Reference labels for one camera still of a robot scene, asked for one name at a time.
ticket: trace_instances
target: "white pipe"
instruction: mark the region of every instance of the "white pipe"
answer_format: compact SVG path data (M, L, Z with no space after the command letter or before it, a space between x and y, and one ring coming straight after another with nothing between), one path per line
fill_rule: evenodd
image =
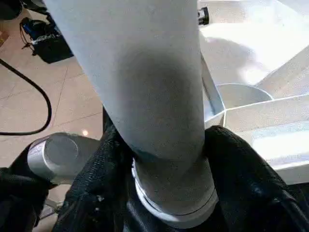
M213 187L208 164L194 164L204 144L197 2L45 3L119 133L140 157L136 174L146 196L175 214L190 196L175 193L170 207L162 199L173 199L173 192L162 188L182 191L201 182L197 193L186 191L193 200L179 212L197 210Z

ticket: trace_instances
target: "floor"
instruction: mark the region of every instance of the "floor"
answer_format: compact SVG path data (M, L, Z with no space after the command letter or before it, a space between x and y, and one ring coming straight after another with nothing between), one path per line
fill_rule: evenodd
M47 130L31 136L0 136L0 167L9 166L32 141L57 131L99 139L102 136L102 104L75 58L46 64L32 56L18 36L0 47L0 58L40 85L50 98L53 114ZM32 131L46 121L46 103L40 93L18 76L0 66L0 131ZM69 186L50 192L61 201ZM50 220L34 231L49 231Z

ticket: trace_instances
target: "white container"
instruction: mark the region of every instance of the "white container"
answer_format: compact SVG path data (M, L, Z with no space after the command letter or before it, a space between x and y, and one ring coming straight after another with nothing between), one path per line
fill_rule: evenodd
M309 182L309 95L226 110L224 126L245 139L289 185Z
M219 91L211 77L207 64L203 56L201 57L202 66L202 81L203 81L203 108L204 108L204 123L205 128L210 127L212 124L207 123L212 121L217 114L221 114L225 107Z
M217 86L226 109L273 100L264 90L243 84Z
M256 86L274 98L292 97L309 93L309 46L288 62L270 73Z
M199 1L199 6L210 14L210 24L200 27L200 45L215 84L257 85L276 97L269 90L281 89L293 76L275 73L309 45L303 17L275 0Z

